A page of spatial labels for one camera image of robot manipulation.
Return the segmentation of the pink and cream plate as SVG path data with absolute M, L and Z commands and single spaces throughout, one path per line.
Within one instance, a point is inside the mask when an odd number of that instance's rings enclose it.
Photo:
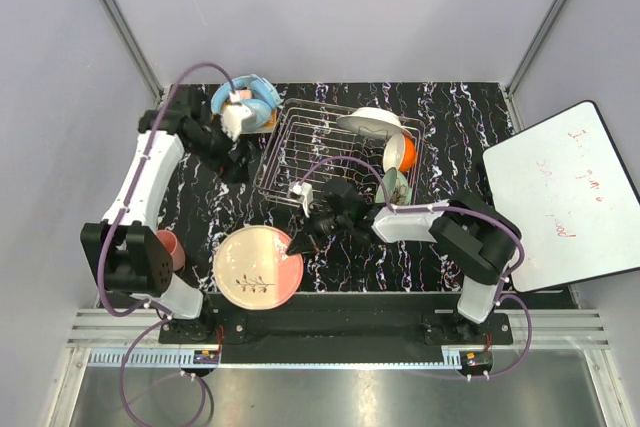
M 291 238 L 270 226 L 247 226 L 230 234 L 214 256 L 218 291 L 245 310 L 271 310 L 284 305 L 298 290 L 303 274 L 301 255 L 288 255 Z

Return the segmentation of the wire dish rack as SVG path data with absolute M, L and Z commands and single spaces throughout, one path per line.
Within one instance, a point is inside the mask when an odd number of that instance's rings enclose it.
M 344 178 L 366 200 L 375 198 L 379 182 L 362 164 L 367 163 L 383 176 L 382 166 L 387 138 L 370 138 L 341 129 L 336 119 L 356 109 L 302 99 L 284 102 L 276 127 L 264 149 L 253 186 L 266 199 L 285 205 L 295 201 L 288 197 L 292 182 L 307 182 L 318 198 L 322 185 L 332 178 Z M 417 151 L 414 167 L 405 174 L 415 189 L 420 169 L 424 123 L 396 115 L 402 131 Z

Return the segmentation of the green ceramic bowl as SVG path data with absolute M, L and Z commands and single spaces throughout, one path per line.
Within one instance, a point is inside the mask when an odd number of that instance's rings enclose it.
M 390 168 L 382 178 L 383 184 L 376 191 L 375 202 L 385 203 L 383 189 L 386 189 L 389 200 L 397 206 L 408 206 L 411 202 L 412 189 L 407 178 L 395 167 Z

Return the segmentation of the orange and white bowl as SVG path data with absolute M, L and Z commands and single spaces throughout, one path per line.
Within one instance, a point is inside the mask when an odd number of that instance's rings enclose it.
M 388 140 L 382 159 L 385 172 L 392 168 L 405 174 L 409 172 L 417 161 L 417 151 L 413 141 L 403 133 L 396 133 Z

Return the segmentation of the white paper plate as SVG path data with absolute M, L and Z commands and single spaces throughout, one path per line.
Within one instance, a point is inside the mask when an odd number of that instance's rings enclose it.
M 402 131 L 399 118 L 392 112 L 375 108 L 361 107 L 348 115 L 336 119 L 341 129 L 370 138 L 387 138 Z

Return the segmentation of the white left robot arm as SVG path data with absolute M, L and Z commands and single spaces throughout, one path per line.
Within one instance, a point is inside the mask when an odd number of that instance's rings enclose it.
M 185 153 L 208 162 L 225 181 L 247 181 L 247 161 L 237 148 L 257 118 L 253 99 L 247 90 L 235 90 L 209 117 L 167 107 L 141 117 L 134 157 L 115 200 L 100 221 L 86 223 L 80 232 L 100 301 L 112 316 L 156 309 L 180 319 L 181 331 L 193 342 L 214 335 L 216 319 L 202 310 L 203 294 L 174 272 L 174 255 L 157 235 L 158 216 Z

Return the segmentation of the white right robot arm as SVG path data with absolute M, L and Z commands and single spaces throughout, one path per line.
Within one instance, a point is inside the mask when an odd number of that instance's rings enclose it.
M 476 343 L 490 330 L 489 314 L 511 273 L 525 260 L 520 230 L 482 199 L 469 192 L 431 204 L 400 206 L 383 200 L 370 203 L 344 179 L 332 179 L 313 205 L 312 187 L 294 182 L 288 195 L 301 207 L 300 231 L 289 255 L 318 251 L 331 237 L 347 234 L 371 247 L 398 242 L 436 245 L 463 274 L 454 331 L 466 343 Z

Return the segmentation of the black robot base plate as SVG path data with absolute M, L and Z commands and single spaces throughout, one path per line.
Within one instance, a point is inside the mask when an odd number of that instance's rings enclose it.
M 451 367 L 457 349 L 512 346 L 507 315 L 476 325 L 457 301 L 451 293 L 298 293 L 271 310 L 246 310 L 211 294 L 199 319 L 171 322 L 159 341 L 199 350 L 219 342 L 222 366 L 248 369 Z

